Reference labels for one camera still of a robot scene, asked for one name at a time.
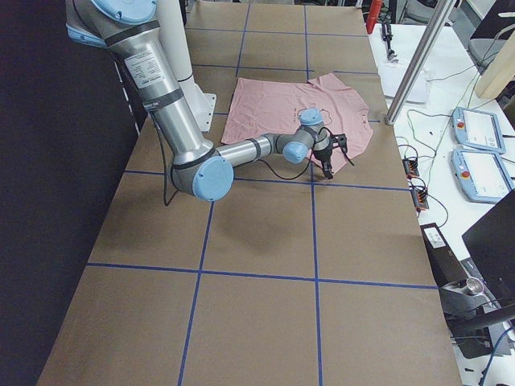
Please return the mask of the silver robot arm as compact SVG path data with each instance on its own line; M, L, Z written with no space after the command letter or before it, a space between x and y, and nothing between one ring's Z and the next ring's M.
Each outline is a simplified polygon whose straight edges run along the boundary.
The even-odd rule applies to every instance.
M160 146L172 151L172 160L163 164L165 184L217 201L229 192L234 167L271 154L294 164L313 154L324 176L332 178L332 152L345 153L347 138L333 134L317 108L300 113L292 134L267 133L219 147L204 137L188 103L187 80L175 76L181 65L191 64L179 2L67 1L65 6L69 38L109 51L134 82Z

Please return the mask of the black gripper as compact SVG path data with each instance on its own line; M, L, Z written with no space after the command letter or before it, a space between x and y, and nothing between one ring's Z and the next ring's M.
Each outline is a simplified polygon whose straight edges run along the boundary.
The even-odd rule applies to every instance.
M322 172L326 179L334 176L332 163L330 162L334 149L340 149L343 156L347 158L347 136L345 133L327 133L322 141L315 144L313 150L315 158L321 161Z

